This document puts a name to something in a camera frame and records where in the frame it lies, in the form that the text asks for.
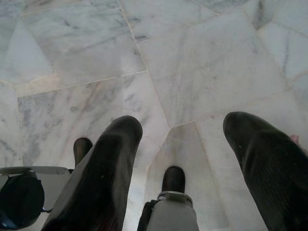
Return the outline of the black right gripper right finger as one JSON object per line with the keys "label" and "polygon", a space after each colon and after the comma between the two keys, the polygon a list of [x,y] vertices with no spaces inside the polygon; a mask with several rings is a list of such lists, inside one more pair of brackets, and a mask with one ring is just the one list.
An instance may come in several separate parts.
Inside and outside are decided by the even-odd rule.
{"label": "black right gripper right finger", "polygon": [[308,154],[247,112],[230,112],[224,135],[268,231],[308,231]]}

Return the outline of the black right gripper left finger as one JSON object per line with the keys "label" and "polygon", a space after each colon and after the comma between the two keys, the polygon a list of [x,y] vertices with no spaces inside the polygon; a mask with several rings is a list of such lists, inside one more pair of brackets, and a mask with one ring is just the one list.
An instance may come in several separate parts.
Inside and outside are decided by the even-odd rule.
{"label": "black right gripper left finger", "polygon": [[41,231],[122,231],[141,138],[135,117],[113,120],[72,172]]}

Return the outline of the robot right leg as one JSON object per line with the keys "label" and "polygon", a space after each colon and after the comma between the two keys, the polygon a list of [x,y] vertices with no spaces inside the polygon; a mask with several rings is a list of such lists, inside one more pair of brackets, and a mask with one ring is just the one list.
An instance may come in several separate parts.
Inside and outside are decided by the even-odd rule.
{"label": "robot right leg", "polygon": [[146,202],[137,231],[199,231],[196,212],[185,193],[185,173],[178,166],[166,169],[157,199]]}

